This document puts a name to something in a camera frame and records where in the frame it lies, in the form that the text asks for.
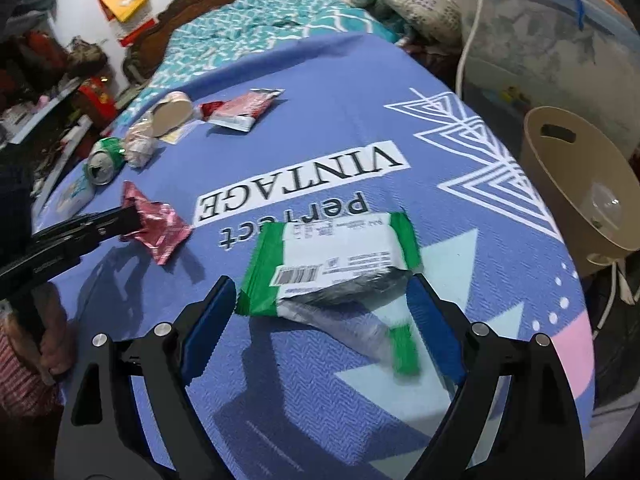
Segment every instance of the bin handle hole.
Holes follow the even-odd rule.
[[[540,133],[543,137],[553,137],[554,139],[564,140],[573,144],[575,142],[575,132],[558,126],[557,124],[543,124]]]
[[[587,260],[591,262],[593,265],[597,265],[599,267],[608,267],[613,262],[616,261],[615,258],[611,258],[609,256],[603,256],[602,254],[598,254],[598,253],[589,254],[587,256]]]

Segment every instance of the wooden headboard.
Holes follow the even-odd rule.
[[[150,78],[162,63],[172,32],[212,9],[236,0],[174,0],[158,15],[159,23],[146,30],[131,45],[125,65],[133,64],[140,75]]]

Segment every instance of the beige trash can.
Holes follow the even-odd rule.
[[[560,108],[534,108],[524,120],[520,165],[581,277],[640,249],[640,184],[595,126]]]

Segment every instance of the pink foil wrapper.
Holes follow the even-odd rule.
[[[133,182],[126,181],[122,192],[122,206],[135,204],[142,229],[120,240],[136,239],[147,246],[156,264],[164,265],[181,241],[186,240],[193,228],[178,216],[175,209],[162,202],[150,202]]]

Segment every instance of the silver screw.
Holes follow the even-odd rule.
[[[171,325],[169,323],[158,323],[154,328],[154,334],[158,337],[164,337],[171,332]]]
[[[473,323],[473,325],[471,325],[471,330],[474,334],[479,335],[480,337],[489,335],[489,327],[484,323]]]
[[[105,334],[98,334],[94,337],[92,343],[94,346],[102,346],[107,342],[107,336]]]
[[[536,334],[536,343],[540,346],[549,346],[551,344],[551,339],[549,339],[548,335]]]

